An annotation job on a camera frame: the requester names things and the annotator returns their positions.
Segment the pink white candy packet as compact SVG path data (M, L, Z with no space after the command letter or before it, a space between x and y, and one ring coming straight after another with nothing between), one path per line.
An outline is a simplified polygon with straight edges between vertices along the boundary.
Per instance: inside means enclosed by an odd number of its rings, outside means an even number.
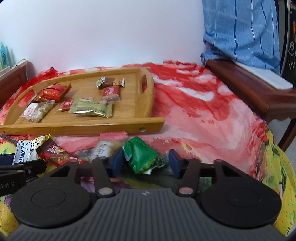
M99 142L90 155L90 161L98 157L111 157L128 139L126 132L101 133Z

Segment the green candy packet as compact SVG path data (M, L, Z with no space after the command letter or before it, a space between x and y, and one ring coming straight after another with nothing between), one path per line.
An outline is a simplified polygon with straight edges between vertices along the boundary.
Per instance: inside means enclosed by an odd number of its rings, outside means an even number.
M154 168L166 165L161 155L139 137L129 139L122 149L126 161L136 174L150 175Z

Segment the small red Biscoff packet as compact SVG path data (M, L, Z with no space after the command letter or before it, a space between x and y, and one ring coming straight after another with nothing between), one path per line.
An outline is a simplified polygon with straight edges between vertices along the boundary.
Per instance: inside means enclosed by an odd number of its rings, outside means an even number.
M120 100L120 87L110 86L103 89L101 101L119 101Z

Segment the red floral table cloth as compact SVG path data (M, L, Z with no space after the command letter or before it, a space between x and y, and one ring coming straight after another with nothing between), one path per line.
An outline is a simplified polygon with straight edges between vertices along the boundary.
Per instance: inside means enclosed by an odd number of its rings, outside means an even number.
M295 227L295 171L265 121L208 69L196 63L147 63L154 78L152 115L162 116L159 133L142 139L162 154L211 163L222 159L276 191L282 208L276 229Z

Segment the red brown wafer bar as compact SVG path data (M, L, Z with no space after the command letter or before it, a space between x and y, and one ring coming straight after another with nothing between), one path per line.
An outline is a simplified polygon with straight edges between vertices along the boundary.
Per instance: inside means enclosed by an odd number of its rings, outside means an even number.
M85 160L61 148L51 138L38 147L36 152L41 159L53 163L56 167L62 166L67 162L78 162L79 164L87 163Z

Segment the white nougat candy packet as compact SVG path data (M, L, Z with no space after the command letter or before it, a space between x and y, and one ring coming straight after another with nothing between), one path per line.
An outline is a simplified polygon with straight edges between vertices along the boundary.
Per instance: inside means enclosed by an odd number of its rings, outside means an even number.
M54 104L54 100L30 103L21 117L33 123L38 123L53 108Z

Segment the bamboo serving tray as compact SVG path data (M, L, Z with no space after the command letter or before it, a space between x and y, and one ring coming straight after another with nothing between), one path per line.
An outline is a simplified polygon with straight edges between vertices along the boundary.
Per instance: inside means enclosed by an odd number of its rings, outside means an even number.
M61 103L73 100L68 111L55 102L43 108L37 123L22 115L42 90L68 87ZM29 87L11 105L4 135L96 136L107 132L157 133L164 118L153 117L154 80L146 68L106 69L48 79Z

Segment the brown black white chocolate bar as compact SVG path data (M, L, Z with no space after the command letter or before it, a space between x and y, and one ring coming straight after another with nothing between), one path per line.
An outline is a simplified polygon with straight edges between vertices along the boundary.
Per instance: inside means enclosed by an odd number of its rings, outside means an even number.
M111 86L125 86L125 79L124 78L113 78L113 77L99 77L96 80L96 87L98 89L103 89Z

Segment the gold green tea sachet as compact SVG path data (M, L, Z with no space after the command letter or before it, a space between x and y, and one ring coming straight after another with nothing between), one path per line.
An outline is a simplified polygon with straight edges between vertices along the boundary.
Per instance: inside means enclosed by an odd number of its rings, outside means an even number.
M68 112L71 114L84 114L111 118L112 103L99 103L89 99L76 98Z

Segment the blue plaid shirt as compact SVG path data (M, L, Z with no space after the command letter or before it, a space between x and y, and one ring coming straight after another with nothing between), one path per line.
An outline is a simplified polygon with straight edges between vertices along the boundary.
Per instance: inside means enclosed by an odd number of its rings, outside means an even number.
M201 61L232 59L280 73L274 1L203 1L205 51Z

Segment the wooden side cabinet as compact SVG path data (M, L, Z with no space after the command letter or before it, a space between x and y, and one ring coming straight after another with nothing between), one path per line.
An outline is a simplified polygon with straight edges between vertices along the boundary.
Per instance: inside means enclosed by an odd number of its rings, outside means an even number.
M21 60L8 71L1 71L1 108L10 99L10 97L28 81L27 60Z

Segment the red gold nut packet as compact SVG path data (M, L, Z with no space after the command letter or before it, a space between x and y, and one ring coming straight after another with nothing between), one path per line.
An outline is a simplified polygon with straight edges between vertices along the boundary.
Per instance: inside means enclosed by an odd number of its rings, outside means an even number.
M40 90L33 98L33 101L41 102L54 100L55 102L61 102L65 95L69 92L71 87L71 84L62 85L59 83L55 83Z

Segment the yellow white Americana cracker packet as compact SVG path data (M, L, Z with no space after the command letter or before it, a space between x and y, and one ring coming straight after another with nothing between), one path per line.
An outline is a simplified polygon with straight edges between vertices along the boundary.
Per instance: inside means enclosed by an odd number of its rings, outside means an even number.
M12 165L37 160L37 148L51 138L53 138L52 135L45 135L31 140L19 140Z

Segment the long red Biscoff biscuit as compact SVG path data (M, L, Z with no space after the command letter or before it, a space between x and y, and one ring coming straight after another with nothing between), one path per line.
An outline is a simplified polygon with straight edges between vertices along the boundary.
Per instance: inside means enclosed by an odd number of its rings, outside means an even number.
M62 101L57 107L57 111L69 111L73 102L74 102L74 99L68 99L68 100Z

